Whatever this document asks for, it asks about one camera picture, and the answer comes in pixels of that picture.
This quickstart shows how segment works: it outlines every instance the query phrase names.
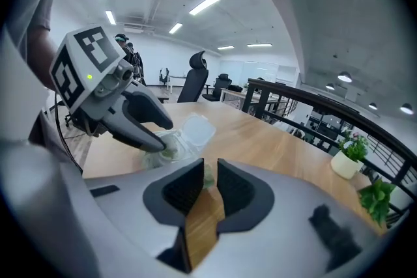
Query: white plant pot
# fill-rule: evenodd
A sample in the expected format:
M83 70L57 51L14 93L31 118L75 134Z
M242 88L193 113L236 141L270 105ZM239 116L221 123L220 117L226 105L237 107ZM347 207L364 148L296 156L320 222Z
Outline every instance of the white plant pot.
M355 172L359 171L363 163L349 159L342 151L339 151L330 162L332 169L338 175L350 180Z

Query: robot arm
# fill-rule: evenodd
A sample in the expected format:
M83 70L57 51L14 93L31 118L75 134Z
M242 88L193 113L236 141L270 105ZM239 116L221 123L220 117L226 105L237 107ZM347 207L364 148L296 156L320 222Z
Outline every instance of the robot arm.
M53 83L89 135L100 134L102 125L127 145L161 151L164 142L141 123L171 129L172 120L154 94L132 79L133 66L110 36L99 25L68 33L50 68Z

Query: green plant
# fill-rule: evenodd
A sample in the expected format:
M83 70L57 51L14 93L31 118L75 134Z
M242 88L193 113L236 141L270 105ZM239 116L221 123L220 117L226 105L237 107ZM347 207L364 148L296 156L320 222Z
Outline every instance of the green plant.
M391 192L395 185L378 179L374 184L359 190L360 204L366 208L379 225L385 221L388 214Z
M357 132L351 135L352 131L345 131L345 138L339 142L339 149L349 159L357 162L362 160L366 154L367 140Z

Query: potted plant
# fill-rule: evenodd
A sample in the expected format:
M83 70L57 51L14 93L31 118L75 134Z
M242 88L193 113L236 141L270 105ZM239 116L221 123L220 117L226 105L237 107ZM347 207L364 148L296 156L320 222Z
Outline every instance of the potted plant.
M358 191L360 204L379 225L385 221L390 210L390 197L394 188L394 184L378 179L374 184Z
M345 138L339 142L340 151L330 162L332 169L338 175L350 180L356 171L363 166L360 162L367 154L367 140L357 132L351 135L352 131L345 132Z

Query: ceiling light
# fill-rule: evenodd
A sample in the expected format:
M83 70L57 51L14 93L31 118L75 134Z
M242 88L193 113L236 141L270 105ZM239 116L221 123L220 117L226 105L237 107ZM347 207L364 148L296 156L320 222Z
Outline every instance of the ceiling light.
M259 43L256 43L256 44L248 44L248 47L249 47L249 48L253 48L253 47L257 47L257 46L272 46L272 44L271 44L271 43L264 43L264 44L259 44Z
M412 110L412 107L411 107L411 105L410 105L410 104L403 104L403 105L401 106L400 110L401 110L403 113L406 113L406 114L408 114L408 115L412 115L412 114L414 114L414 111Z
M352 82L352 77L349 73L343 71L340 72L340 74L338 75L338 78L346 83L351 83Z
M220 48L218 48L219 50L228 50L228 49L234 49L234 46L221 46Z
M198 13L200 13L203 9L213 5L214 3L217 3L219 0L204 0L200 5L198 5L197 7L193 8L190 11L191 15L196 15Z
M373 110L378 110L378 107L376 104L374 104L373 102L369 104L369 108L373 109Z
M182 23L176 23L174 27L169 31L169 34L175 33L178 29L182 27Z
M106 11L106 15L109 18L109 21L112 25L116 24L115 18L113 17L113 13L110 10Z

